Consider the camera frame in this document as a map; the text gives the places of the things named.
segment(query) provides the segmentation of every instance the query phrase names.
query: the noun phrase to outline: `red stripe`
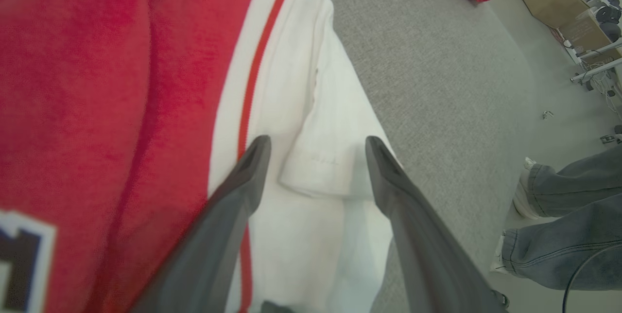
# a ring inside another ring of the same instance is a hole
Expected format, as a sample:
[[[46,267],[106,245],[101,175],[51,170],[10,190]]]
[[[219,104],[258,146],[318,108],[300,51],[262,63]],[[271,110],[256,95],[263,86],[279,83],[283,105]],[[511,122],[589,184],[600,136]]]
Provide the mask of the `red stripe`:
[[[274,28],[274,22],[278,16],[278,12],[283,5],[284,0],[275,0],[266,26],[259,39],[251,72],[248,75],[248,83],[246,85],[246,93],[244,94],[244,106],[242,107],[242,120],[240,121],[240,136],[238,138],[238,159],[242,157],[246,151],[246,143],[248,139],[248,122],[251,117],[251,106],[253,105],[253,94],[255,94],[255,85],[257,84],[257,75],[259,66],[266,51],[266,44],[270,38],[270,33]],[[240,267],[242,270],[242,301],[240,303],[239,313],[247,313],[253,300],[253,262],[251,261],[251,236],[249,235],[248,225],[244,230],[242,244],[240,246]]]

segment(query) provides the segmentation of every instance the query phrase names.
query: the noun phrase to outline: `floor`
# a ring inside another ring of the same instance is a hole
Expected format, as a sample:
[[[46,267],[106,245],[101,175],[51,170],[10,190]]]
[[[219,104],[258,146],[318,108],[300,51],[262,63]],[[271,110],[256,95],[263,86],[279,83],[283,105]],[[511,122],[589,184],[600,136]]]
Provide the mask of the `floor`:
[[[492,0],[488,3],[531,65],[538,88],[538,112],[548,110],[554,114],[546,121],[534,118],[536,134],[529,156],[561,169],[575,160],[608,149],[600,143],[599,137],[613,134],[613,126],[622,122],[605,106],[600,93],[588,92],[569,81],[579,69],[551,36],[549,29],[531,16],[522,0]],[[507,215],[506,228],[536,223],[525,220],[512,208]],[[491,287],[509,297],[510,313],[561,310],[562,291],[498,273],[490,273],[488,281]],[[620,312],[620,307],[622,295],[619,292],[575,291],[569,296],[568,312],[613,313]]]

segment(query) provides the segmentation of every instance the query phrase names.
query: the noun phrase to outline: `jeans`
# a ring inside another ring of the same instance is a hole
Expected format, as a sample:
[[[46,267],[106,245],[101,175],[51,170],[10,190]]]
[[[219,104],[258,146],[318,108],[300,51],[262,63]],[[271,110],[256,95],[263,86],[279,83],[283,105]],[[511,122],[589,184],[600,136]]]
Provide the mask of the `jeans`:
[[[540,216],[561,218],[507,229],[503,264],[515,276],[563,290],[589,256],[622,243],[622,145],[559,172],[536,164],[530,171],[527,199]],[[622,289],[622,247],[590,260],[572,288]]]

